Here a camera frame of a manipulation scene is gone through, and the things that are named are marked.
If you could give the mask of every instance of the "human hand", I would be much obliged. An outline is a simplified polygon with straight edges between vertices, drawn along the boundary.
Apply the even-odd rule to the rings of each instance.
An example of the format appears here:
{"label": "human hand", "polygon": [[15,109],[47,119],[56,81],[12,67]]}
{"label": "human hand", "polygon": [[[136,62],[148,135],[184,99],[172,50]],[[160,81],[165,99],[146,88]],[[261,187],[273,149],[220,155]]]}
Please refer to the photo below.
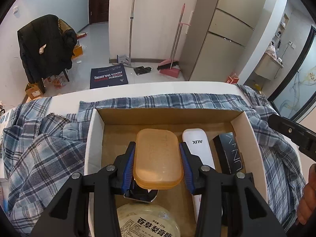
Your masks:
{"label": "human hand", "polygon": [[316,208],[316,164],[311,165],[308,174],[308,183],[303,189],[303,197],[297,207],[297,219],[305,225]]}

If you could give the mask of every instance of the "tiled floor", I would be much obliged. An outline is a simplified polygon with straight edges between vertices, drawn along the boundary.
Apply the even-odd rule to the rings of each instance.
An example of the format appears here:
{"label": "tiled floor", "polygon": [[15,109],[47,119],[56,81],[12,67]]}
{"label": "tiled floor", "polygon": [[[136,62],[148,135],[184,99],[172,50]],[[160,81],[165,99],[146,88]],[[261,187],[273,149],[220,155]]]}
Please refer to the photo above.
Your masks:
{"label": "tiled floor", "polygon": [[[90,73],[92,68],[108,67],[109,50],[109,30],[108,23],[93,24],[83,30],[87,36],[79,39],[83,47],[83,55],[73,60],[72,68],[68,71],[70,82],[64,78],[65,86],[55,88],[52,84],[46,84],[44,96],[56,96],[69,92],[76,92],[90,88]],[[184,81],[182,74],[173,78],[160,74],[155,63],[135,63],[135,66],[152,67],[152,71],[143,75],[136,75],[134,69],[125,67],[129,84],[148,83],[148,82],[167,82]]]}

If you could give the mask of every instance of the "black jacket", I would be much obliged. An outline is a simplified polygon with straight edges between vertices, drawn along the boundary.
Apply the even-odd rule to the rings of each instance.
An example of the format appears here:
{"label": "black jacket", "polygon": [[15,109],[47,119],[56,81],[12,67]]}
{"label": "black jacket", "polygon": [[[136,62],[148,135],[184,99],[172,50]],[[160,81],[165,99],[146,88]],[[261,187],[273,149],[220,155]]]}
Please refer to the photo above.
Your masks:
{"label": "black jacket", "polygon": [[17,34],[22,64],[31,84],[72,67],[76,33],[57,16],[45,15],[33,20]]}

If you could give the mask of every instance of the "plaid cloth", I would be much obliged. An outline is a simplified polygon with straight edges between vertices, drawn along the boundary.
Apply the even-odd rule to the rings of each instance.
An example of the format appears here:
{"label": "plaid cloth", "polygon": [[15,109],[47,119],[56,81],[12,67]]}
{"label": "plaid cloth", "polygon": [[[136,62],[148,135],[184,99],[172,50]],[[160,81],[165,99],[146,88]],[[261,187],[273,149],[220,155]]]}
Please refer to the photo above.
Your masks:
{"label": "plaid cloth", "polygon": [[283,136],[268,127],[275,113],[265,98],[238,86],[251,106],[237,95],[167,94],[80,102],[78,114],[44,116],[49,98],[17,107],[4,131],[4,161],[9,175],[8,217],[27,235],[43,209],[74,172],[83,173],[88,125],[94,108],[206,108],[245,111],[255,132],[268,184],[268,204],[287,230],[305,185],[298,157]]}
{"label": "plaid cloth", "polygon": [[4,129],[7,215],[22,236],[31,232],[69,176],[83,174],[89,122],[77,122],[75,114],[44,116],[49,101],[19,105]]}
{"label": "plaid cloth", "polygon": [[305,185],[295,150],[284,137],[269,128],[267,120],[275,111],[265,97],[250,87],[239,86],[251,106],[237,95],[218,94],[166,94],[137,98],[118,98],[98,102],[80,102],[78,121],[90,120],[93,109],[102,108],[204,108],[245,111],[253,127],[263,158],[268,205],[287,230],[296,219],[296,208]]}

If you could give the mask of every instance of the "glass door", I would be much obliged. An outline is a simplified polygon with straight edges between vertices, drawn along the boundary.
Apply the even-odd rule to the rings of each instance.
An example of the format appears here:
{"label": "glass door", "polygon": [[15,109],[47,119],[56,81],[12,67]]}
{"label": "glass door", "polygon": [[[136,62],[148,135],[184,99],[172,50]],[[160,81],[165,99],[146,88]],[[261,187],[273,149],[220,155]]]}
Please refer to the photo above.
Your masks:
{"label": "glass door", "polygon": [[282,117],[296,121],[316,101],[316,29],[312,26],[296,63],[269,97]]}

